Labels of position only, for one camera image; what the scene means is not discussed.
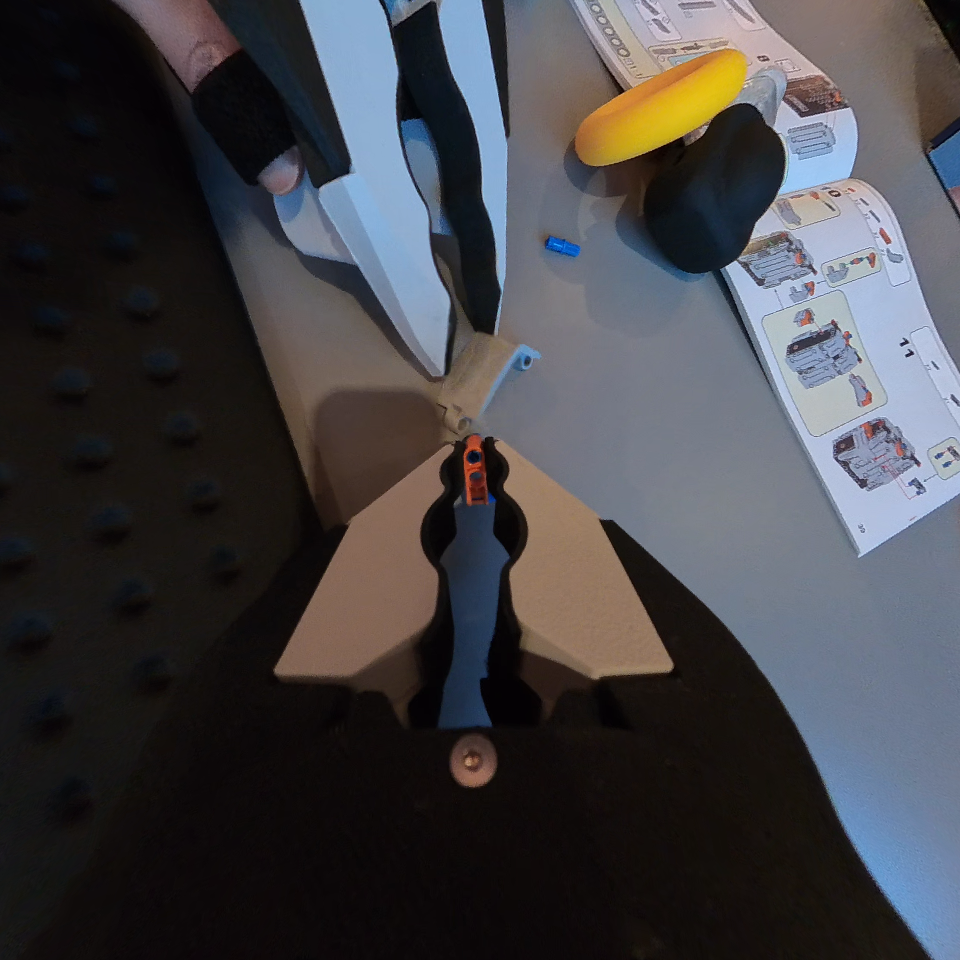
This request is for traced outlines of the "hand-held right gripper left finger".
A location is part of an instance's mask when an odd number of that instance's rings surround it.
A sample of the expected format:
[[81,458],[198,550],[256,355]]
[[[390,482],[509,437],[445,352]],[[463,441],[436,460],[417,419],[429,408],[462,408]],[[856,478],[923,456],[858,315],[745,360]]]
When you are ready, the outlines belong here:
[[438,727],[453,654],[449,575],[463,443],[356,514],[273,669],[286,683],[384,693],[404,722]]

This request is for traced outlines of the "clear bag of brick parts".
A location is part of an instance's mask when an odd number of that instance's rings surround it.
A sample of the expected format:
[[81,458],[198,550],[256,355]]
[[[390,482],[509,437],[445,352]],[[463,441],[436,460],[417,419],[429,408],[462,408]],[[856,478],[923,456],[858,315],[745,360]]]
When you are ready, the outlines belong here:
[[753,107],[764,122],[773,128],[786,95],[786,88],[786,73],[779,66],[767,66],[747,78],[734,103]]

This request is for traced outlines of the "grey desk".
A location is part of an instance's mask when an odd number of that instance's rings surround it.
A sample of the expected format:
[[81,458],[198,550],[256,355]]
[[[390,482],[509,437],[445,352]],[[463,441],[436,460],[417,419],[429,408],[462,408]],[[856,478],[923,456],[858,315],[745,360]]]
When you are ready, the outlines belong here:
[[[958,361],[958,218],[926,159],[958,61],[924,2],[754,2],[854,108],[854,174],[901,224]],[[713,274],[654,256],[642,160],[569,152],[614,92],[569,2],[507,2],[508,274],[501,331],[538,349],[486,433],[616,521],[765,672],[888,898],[958,958],[958,500],[857,558]],[[326,522],[436,449],[431,384],[353,267],[301,258],[164,78],[296,453]],[[545,249],[577,243],[569,258]]]

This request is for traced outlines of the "person's left hand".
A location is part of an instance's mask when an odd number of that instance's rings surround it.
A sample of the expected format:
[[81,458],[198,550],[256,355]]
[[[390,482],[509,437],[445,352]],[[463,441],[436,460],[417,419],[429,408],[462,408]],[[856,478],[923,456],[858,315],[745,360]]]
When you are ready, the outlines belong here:
[[193,113],[248,186],[293,192],[305,163],[282,98],[207,1],[116,1],[189,95]]

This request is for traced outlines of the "small colourful booklet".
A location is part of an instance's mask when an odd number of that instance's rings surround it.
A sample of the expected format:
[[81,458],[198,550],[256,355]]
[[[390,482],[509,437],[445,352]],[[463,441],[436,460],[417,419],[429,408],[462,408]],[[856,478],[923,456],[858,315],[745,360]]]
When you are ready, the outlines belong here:
[[926,156],[947,198],[959,210],[959,129],[943,131],[930,141]]

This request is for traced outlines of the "black foam wheel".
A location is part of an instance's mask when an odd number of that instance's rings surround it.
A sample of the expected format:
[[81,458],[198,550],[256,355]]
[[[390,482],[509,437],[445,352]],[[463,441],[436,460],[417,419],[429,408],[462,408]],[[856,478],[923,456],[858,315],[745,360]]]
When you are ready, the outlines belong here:
[[786,151],[774,128],[755,106],[733,104],[650,181],[646,229],[678,270],[720,270],[748,245],[785,174]]

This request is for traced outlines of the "open instruction booklet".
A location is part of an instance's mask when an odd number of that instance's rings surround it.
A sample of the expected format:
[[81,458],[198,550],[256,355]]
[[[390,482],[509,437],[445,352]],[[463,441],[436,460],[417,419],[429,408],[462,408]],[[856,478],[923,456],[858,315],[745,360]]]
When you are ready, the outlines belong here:
[[783,182],[716,271],[858,556],[958,497],[958,370],[896,215],[851,176],[858,122],[841,88],[754,2],[571,6],[623,90],[582,121],[575,151],[592,167],[663,151],[641,203],[650,239],[654,176],[756,72],[786,74]]

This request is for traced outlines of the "grey angled brick piece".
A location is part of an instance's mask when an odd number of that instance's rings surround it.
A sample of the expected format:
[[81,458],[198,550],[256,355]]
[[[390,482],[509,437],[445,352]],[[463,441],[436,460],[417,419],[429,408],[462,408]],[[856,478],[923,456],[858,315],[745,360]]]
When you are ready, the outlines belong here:
[[511,372],[528,371],[542,354],[524,343],[474,332],[443,379],[437,398],[444,427],[457,438],[473,432]]

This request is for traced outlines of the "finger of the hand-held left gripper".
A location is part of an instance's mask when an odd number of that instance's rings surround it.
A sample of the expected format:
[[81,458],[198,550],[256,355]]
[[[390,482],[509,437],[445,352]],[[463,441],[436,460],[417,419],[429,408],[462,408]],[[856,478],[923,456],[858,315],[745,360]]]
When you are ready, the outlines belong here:
[[299,5],[350,157],[347,174],[319,187],[319,205],[407,348],[430,377],[441,378],[449,366],[451,299],[403,149],[388,13],[378,1]]
[[501,1],[403,4],[403,145],[431,232],[457,242],[465,315],[486,334],[506,277],[507,54]]

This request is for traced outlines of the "orange connector with blue pins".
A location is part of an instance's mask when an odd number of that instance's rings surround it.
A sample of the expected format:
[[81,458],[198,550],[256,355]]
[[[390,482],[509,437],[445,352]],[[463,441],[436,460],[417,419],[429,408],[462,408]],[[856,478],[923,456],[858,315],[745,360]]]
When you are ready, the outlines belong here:
[[463,442],[463,502],[467,507],[489,506],[496,502],[490,493],[484,438],[470,434]]

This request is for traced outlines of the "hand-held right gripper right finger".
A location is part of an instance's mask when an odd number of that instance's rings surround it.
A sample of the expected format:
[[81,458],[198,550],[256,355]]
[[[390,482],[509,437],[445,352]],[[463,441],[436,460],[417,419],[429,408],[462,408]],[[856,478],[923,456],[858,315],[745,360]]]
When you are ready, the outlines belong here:
[[541,716],[564,692],[674,662],[597,513],[490,442],[494,535],[508,553],[490,642],[491,716]]

